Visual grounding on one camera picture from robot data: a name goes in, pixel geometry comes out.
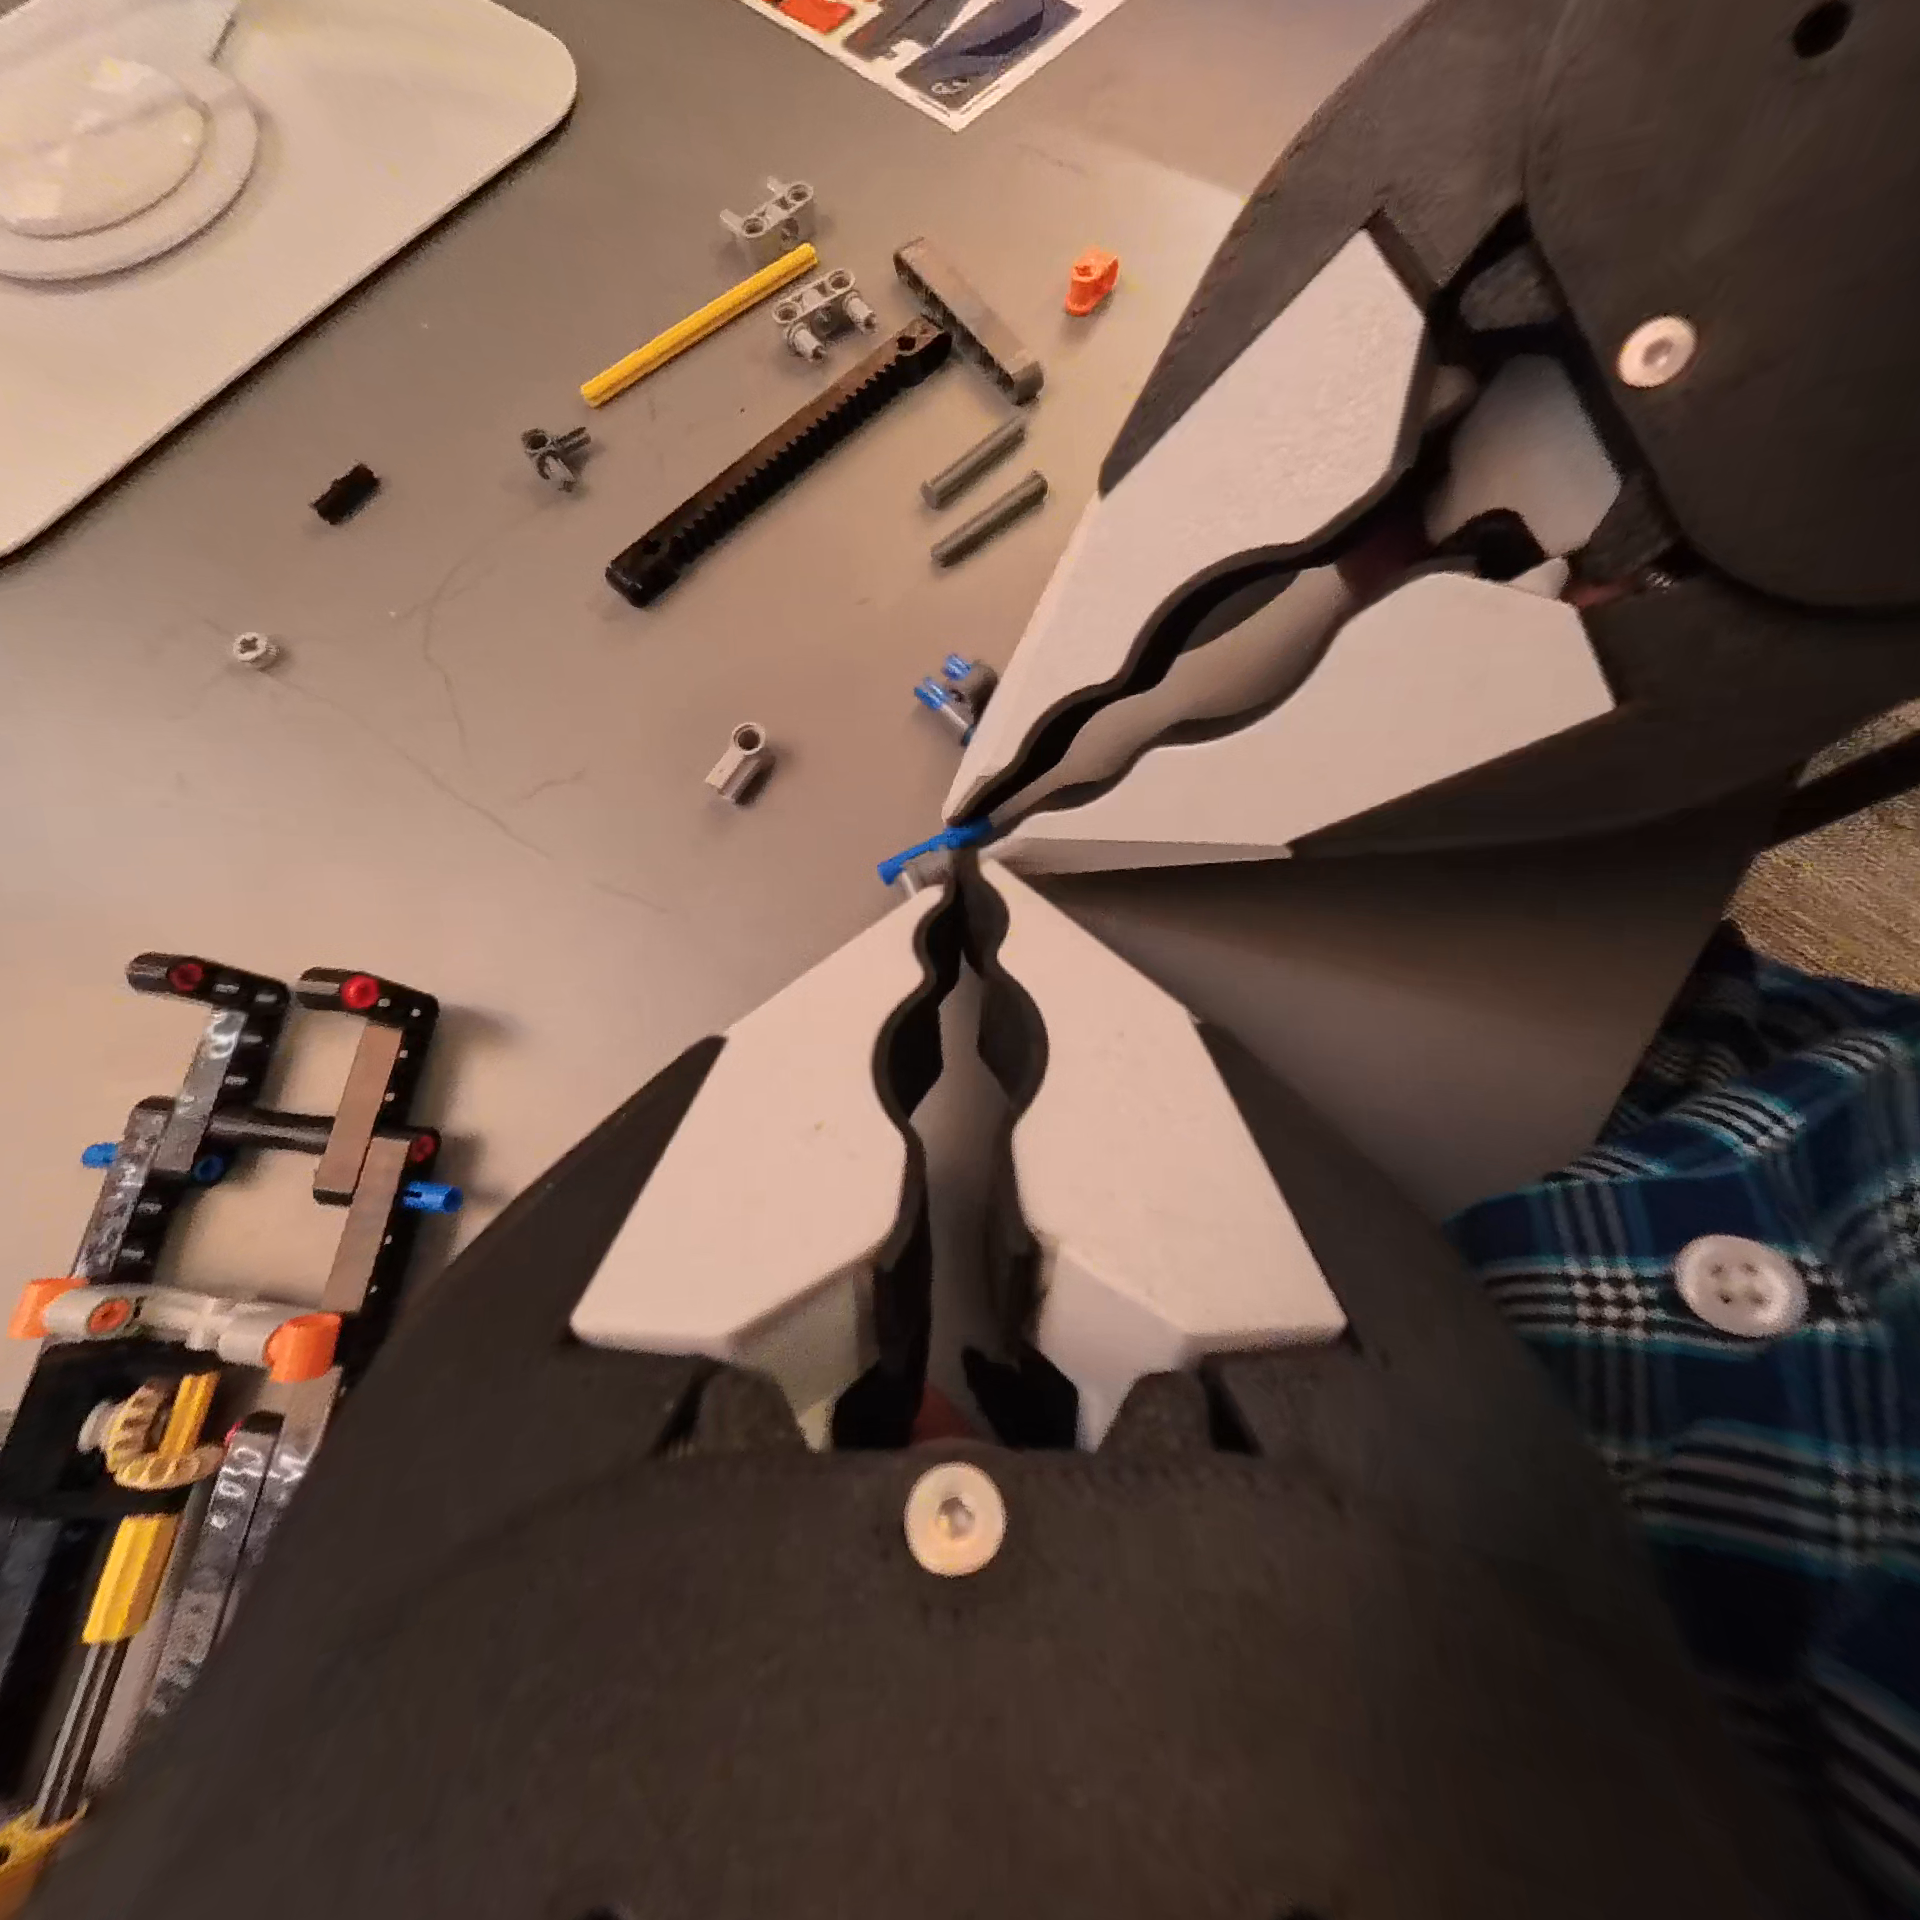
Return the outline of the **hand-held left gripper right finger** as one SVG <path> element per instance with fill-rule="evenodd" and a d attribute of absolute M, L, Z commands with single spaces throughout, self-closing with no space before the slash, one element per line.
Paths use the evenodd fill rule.
<path fill-rule="evenodd" d="M 1150 1377 L 1342 1339 L 1200 1022 L 998 863 L 971 873 L 971 963 L 1006 1104 L 992 1295 L 1022 1442 L 1098 1449 Z"/>

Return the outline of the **clear round dish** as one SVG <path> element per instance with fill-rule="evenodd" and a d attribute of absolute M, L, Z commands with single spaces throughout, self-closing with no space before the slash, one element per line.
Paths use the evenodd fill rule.
<path fill-rule="evenodd" d="M 136 272 L 251 180 L 261 114 L 223 66 L 235 2 L 29 2 L 2 22 L 2 280 Z"/>

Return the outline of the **black lego gear rack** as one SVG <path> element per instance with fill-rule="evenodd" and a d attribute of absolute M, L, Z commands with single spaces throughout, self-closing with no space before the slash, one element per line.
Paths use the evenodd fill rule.
<path fill-rule="evenodd" d="M 608 587 L 648 608 L 733 531 L 829 458 L 867 422 L 916 388 L 952 358 L 952 334 L 934 321 L 894 332 L 792 417 L 686 497 L 605 568 Z"/>

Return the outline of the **white tray with clear lid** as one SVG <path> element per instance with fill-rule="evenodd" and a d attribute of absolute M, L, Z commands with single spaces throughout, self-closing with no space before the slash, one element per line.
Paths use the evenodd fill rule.
<path fill-rule="evenodd" d="M 579 89 L 556 35 L 480 2 L 239 4 L 223 66 L 261 140 L 214 226 L 136 272 L 4 282 L 4 559 L 548 138 Z"/>

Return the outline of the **light grey connector with pins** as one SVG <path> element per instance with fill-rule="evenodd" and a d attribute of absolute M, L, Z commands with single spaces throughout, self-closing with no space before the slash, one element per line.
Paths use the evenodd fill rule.
<path fill-rule="evenodd" d="M 806 363 L 820 363 L 835 343 L 879 329 L 877 311 L 845 270 L 783 289 L 772 304 L 772 321 L 783 348 Z"/>

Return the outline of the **black lego chassis assembly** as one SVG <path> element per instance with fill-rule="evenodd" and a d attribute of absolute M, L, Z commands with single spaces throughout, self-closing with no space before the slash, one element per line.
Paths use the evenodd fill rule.
<path fill-rule="evenodd" d="M 203 1673 L 392 1326 L 422 1222 L 464 1206 L 416 1115 L 435 995 L 184 951 L 139 954 L 128 986 L 203 1026 L 178 1090 L 84 1152 L 100 1188 L 79 1249 L 7 1322 L 36 1356 L 2 1454 L 4 1912 L 87 1810 L 135 1644 L 159 1630 L 131 1740 Z M 267 1156 L 310 1162 L 315 1202 L 342 1216 L 318 1303 L 170 1271 L 182 1212 Z"/>

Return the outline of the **dark grey lego beam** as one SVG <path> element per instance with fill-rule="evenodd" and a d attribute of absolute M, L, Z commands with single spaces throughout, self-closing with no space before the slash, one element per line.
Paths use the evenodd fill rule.
<path fill-rule="evenodd" d="M 916 236 L 894 252 L 894 267 L 926 315 L 949 329 L 952 348 L 1014 407 L 1027 407 L 1043 393 L 1039 358 L 947 249 Z"/>

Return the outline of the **instruction sheet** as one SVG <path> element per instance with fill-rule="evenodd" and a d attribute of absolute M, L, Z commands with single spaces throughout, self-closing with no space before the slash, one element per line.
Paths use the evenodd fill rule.
<path fill-rule="evenodd" d="M 947 130 L 976 123 L 1123 2 L 750 2 Z"/>

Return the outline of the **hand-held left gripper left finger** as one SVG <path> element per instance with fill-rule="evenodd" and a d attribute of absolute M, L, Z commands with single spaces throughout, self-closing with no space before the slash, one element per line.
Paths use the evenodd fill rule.
<path fill-rule="evenodd" d="M 806 1440 L 902 1448 L 931 1344 L 926 1148 L 965 958 L 949 880 L 735 1020 L 570 1316 L 775 1384 Z"/>

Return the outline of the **yellow lego axle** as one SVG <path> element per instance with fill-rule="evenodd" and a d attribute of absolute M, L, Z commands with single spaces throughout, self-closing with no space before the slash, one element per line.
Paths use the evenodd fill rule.
<path fill-rule="evenodd" d="M 652 374 L 658 374 L 675 360 L 684 358 L 691 348 L 708 340 L 715 332 L 746 319 L 796 282 L 803 282 L 819 265 L 820 257 L 812 243 L 803 243 L 783 252 L 778 260 L 733 283 L 723 295 L 687 313 L 684 321 L 676 321 L 646 343 L 624 353 L 613 367 L 589 376 L 579 388 L 580 403 L 589 409 L 604 407 Z"/>

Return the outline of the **person's plaid shirt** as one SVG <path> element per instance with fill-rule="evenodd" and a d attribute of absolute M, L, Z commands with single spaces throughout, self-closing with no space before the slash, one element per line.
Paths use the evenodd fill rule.
<path fill-rule="evenodd" d="M 1917 1004 L 1723 924 L 1595 1144 L 1447 1235 L 1734 1735 L 1917 1914 Z"/>

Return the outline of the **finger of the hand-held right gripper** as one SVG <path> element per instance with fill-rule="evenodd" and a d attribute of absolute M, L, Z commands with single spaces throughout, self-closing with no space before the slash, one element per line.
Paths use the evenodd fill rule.
<path fill-rule="evenodd" d="M 1363 226 L 1077 521 L 943 826 L 1108 798 L 1275 712 L 1352 611 L 1335 539 L 1412 468 L 1444 380 L 1418 258 Z"/>
<path fill-rule="evenodd" d="M 1314 833 L 1595 722 L 1616 703 L 1568 577 L 1566 563 L 1510 583 L 1426 571 L 1347 619 L 1278 706 L 1023 817 L 992 863 L 1079 876 L 1288 858 Z"/>

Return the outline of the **dark grey lego axle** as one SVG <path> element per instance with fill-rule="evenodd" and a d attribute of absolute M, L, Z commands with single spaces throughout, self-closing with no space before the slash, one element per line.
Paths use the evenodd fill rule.
<path fill-rule="evenodd" d="M 927 552 L 934 570 L 955 570 L 986 547 L 1006 538 L 1014 526 L 1037 512 L 1048 498 L 1048 480 L 1043 472 L 1023 474 L 992 503 L 973 512 Z"/>
<path fill-rule="evenodd" d="M 1027 440 L 1027 422 L 1004 419 L 992 432 L 957 454 L 949 465 L 919 482 L 919 495 L 931 512 L 951 508 L 971 492 L 988 474 L 1004 465 Z"/>

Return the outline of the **blue lego pin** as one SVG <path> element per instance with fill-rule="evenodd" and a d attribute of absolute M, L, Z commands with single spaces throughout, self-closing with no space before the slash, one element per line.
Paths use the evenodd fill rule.
<path fill-rule="evenodd" d="M 926 890 L 947 884 L 952 863 L 963 852 L 973 852 L 997 838 L 992 818 L 971 824 L 949 824 L 933 838 L 877 864 L 877 880 L 899 898 L 912 898 Z"/>

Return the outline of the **grey connector with blue pins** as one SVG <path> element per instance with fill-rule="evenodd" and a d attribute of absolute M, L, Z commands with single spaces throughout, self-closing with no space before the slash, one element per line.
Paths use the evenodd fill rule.
<path fill-rule="evenodd" d="M 915 687 L 915 700 L 966 745 L 988 712 L 998 674 L 992 663 L 949 655 L 938 672 Z"/>

